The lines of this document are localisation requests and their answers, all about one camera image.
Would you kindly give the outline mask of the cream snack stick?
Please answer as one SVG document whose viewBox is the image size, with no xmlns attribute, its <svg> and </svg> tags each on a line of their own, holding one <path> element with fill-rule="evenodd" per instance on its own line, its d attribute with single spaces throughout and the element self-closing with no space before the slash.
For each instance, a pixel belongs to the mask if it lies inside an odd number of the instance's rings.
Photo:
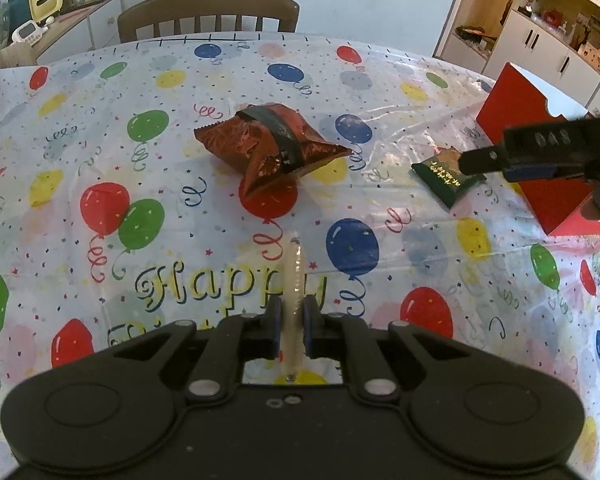
<svg viewBox="0 0 600 480">
<path fill-rule="evenodd" d="M 286 382 L 296 380 L 304 359 L 302 302 L 306 296 L 305 270 L 306 255 L 298 237 L 293 237 L 284 251 L 282 266 L 283 312 L 278 358 Z"/>
</svg>

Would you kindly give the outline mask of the green small snack packet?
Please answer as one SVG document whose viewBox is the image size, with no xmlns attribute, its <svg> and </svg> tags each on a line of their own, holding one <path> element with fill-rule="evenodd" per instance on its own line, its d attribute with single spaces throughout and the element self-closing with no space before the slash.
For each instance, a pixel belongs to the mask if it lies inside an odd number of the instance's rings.
<svg viewBox="0 0 600 480">
<path fill-rule="evenodd" d="M 442 148 L 434 156 L 412 165 L 417 177 L 448 209 L 486 180 L 483 174 L 466 176 L 460 171 L 459 162 L 460 152 L 456 148 Z"/>
</svg>

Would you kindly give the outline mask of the brown red foil snack bag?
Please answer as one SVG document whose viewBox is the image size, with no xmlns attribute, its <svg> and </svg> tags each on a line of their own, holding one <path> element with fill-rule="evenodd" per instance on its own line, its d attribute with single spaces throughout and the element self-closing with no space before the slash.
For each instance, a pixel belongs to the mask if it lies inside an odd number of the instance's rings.
<svg viewBox="0 0 600 480">
<path fill-rule="evenodd" d="M 246 200 L 352 154 L 350 148 L 325 140 L 296 110 L 279 103 L 249 105 L 224 122 L 195 129 L 194 136 L 242 175 Z"/>
</svg>

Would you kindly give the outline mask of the red white cardboard box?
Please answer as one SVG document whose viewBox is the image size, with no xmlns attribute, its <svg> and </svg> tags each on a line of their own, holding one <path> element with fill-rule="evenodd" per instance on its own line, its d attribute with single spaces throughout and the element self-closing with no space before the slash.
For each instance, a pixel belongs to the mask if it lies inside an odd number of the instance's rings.
<svg viewBox="0 0 600 480">
<path fill-rule="evenodd" d="M 600 117 L 524 68 L 507 63 L 477 124 L 493 143 L 472 168 L 517 182 L 550 236 L 600 235 L 581 207 L 600 183 Z"/>
</svg>

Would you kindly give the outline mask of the balloon pattern tablecloth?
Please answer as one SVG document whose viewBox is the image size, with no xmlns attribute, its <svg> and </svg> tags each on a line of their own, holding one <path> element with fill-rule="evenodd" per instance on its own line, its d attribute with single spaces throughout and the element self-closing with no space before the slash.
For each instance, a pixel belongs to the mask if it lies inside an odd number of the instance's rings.
<svg viewBox="0 0 600 480">
<path fill-rule="evenodd" d="M 298 238 L 306 290 L 551 374 L 585 407 L 600 479 L 600 240 L 550 237 L 491 174 L 445 208 L 413 172 L 486 143 L 491 79 L 299 35 L 182 37 L 0 70 L 0 407 L 34 374 L 189 318 L 254 312 Z M 282 103 L 348 154 L 263 200 L 198 127 Z M 0 428 L 0 478 L 15 460 Z"/>
</svg>

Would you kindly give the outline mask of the brown wooden chair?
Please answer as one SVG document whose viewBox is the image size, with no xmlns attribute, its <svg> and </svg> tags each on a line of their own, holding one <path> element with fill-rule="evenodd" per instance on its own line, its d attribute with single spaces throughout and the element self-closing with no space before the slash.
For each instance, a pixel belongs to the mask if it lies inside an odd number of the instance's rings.
<svg viewBox="0 0 600 480">
<path fill-rule="evenodd" d="M 124 10 L 117 20 L 122 44 L 137 40 L 140 29 L 151 27 L 151 38 L 162 36 L 160 26 L 171 23 L 175 35 L 182 33 L 182 21 L 192 20 L 194 33 L 202 32 L 202 21 L 213 18 L 214 32 L 233 19 L 230 32 L 245 30 L 245 21 L 255 32 L 263 32 L 266 22 L 276 22 L 278 32 L 295 32 L 300 4 L 294 0 L 145 0 Z"/>
</svg>

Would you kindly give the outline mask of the wooden white sideboard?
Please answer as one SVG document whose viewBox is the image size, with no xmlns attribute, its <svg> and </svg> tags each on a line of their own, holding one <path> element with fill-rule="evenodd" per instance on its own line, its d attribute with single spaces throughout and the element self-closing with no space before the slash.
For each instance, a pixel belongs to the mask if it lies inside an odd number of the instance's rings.
<svg viewBox="0 0 600 480">
<path fill-rule="evenodd" d="M 33 46 L 11 44 L 0 50 L 0 68 L 32 66 L 63 60 L 120 42 L 118 17 L 123 0 L 86 0 L 88 6 L 53 21 Z"/>
</svg>

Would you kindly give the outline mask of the white toy phone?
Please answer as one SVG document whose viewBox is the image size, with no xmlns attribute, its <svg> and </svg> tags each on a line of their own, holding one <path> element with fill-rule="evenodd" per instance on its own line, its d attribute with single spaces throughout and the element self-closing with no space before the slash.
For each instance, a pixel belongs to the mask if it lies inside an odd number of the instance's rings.
<svg viewBox="0 0 600 480">
<path fill-rule="evenodd" d="M 26 21 L 12 32 L 12 42 L 33 46 L 41 40 L 54 21 L 53 16 L 46 18 L 41 24 L 33 20 Z"/>
</svg>

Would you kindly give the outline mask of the white wall cabinets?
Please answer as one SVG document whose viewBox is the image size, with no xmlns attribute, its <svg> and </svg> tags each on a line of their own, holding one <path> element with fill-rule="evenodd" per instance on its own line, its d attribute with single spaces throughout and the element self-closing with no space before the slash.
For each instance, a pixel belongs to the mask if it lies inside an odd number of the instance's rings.
<svg viewBox="0 0 600 480">
<path fill-rule="evenodd" d="M 434 54 L 491 79 L 517 64 L 600 115 L 600 0 L 453 0 Z"/>
</svg>

